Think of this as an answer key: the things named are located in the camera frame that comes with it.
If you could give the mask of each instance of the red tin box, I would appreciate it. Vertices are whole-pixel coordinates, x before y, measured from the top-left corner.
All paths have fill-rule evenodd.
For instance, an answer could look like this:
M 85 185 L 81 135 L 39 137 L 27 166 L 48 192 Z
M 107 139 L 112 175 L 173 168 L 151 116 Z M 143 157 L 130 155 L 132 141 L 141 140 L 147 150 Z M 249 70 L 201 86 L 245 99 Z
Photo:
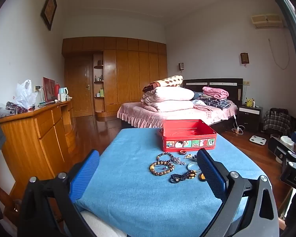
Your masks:
M 216 145 L 217 133 L 200 119 L 164 120 L 161 134 L 164 152 L 212 150 Z

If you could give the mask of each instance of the blue tablecloth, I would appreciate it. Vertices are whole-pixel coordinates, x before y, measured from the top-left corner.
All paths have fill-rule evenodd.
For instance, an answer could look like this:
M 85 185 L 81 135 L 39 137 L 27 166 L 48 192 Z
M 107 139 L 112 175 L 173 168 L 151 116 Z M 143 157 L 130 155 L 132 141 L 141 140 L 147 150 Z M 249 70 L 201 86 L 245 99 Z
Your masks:
M 132 237 L 198 237 L 217 212 L 221 200 L 215 198 L 207 182 L 198 178 L 172 184 L 171 173 L 164 176 L 150 173 L 150 164 L 162 152 L 157 131 L 157 128 L 122 130 L 100 156 L 95 174 L 76 202 Z M 257 179 L 265 174 L 220 135 L 216 148 L 209 153 L 242 177 Z M 175 165 L 172 173 L 186 171 L 186 166 Z M 241 216 L 244 207 L 242 200 L 235 219 Z

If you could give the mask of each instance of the pink towel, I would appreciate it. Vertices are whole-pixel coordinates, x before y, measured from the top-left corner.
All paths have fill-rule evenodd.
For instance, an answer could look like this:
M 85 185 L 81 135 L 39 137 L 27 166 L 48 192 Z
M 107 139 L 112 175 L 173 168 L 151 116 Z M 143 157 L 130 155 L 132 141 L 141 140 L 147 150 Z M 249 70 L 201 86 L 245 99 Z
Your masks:
M 212 88 L 212 87 L 203 87 L 204 94 L 214 97 L 218 100 L 226 99 L 229 96 L 229 93 L 224 89 Z
M 206 112 L 206 116 L 209 119 L 212 115 L 212 109 L 207 106 L 207 105 L 199 105 L 199 104 L 194 104 L 194 108 L 200 111 L 205 111 Z

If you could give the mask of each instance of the bed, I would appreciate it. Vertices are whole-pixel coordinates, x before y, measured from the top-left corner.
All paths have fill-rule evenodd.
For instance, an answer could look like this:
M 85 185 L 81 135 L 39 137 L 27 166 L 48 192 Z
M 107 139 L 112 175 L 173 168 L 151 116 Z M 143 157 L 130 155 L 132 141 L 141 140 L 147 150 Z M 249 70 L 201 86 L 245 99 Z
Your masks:
M 152 112 L 144 109 L 140 102 L 124 103 L 117 112 L 122 120 L 122 128 L 153 128 L 162 127 L 165 119 L 201 119 L 210 125 L 217 133 L 221 133 L 233 125 L 233 115 L 237 114 L 238 106 L 242 104 L 242 78 L 206 78 L 188 79 L 182 87 L 194 92 L 202 92 L 204 86 L 222 88 L 229 92 L 228 100 L 231 106 L 227 109 L 212 108 L 211 117 L 206 112 L 197 109 L 187 109 L 171 112 Z

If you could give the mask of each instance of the red picture frame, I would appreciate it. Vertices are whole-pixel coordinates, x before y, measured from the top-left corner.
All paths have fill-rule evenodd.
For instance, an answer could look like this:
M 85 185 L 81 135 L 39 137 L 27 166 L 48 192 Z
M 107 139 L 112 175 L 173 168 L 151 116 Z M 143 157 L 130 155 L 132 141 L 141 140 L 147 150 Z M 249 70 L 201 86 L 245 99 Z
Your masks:
M 51 102 L 57 99 L 54 94 L 55 84 L 55 80 L 43 77 L 44 96 L 47 102 Z

